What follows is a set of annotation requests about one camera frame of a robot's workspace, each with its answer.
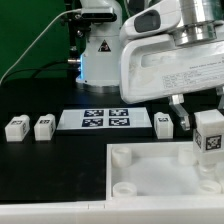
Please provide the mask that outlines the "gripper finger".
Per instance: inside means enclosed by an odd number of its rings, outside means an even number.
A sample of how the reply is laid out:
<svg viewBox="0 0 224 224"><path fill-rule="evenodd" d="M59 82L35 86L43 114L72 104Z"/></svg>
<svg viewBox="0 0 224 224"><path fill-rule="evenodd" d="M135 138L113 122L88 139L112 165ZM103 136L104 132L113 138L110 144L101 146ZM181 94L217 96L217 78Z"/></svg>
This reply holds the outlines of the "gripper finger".
<svg viewBox="0 0 224 224"><path fill-rule="evenodd" d="M217 96L221 97L219 105L218 105L218 109L224 110L224 85L216 88L216 94Z"/></svg>

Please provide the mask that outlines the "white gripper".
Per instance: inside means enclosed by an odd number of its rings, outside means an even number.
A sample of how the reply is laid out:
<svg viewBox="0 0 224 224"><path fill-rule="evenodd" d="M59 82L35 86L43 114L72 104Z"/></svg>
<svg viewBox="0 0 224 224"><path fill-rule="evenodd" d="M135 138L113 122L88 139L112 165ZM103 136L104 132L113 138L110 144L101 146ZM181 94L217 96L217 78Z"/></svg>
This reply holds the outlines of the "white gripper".
<svg viewBox="0 0 224 224"><path fill-rule="evenodd" d="M168 34L135 40L122 51L120 71L126 103L169 96L182 129L189 131L182 94L224 85L224 40L184 47L177 47Z"/></svg>

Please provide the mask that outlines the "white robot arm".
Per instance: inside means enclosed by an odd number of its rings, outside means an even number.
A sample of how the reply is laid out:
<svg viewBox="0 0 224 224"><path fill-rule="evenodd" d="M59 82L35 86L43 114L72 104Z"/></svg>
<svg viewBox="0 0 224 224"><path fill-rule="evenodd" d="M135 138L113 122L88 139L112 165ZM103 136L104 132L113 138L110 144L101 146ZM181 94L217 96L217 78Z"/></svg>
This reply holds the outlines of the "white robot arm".
<svg viewBox="0 0 224 224"><path fill-rule="evenodd" d="M77 84L118 90L123 101L167 97L185 130L185 93L215 88L224 97L224 17L220 0L159 0L121 20L115 0L81 0L90 23Z"/></svg>

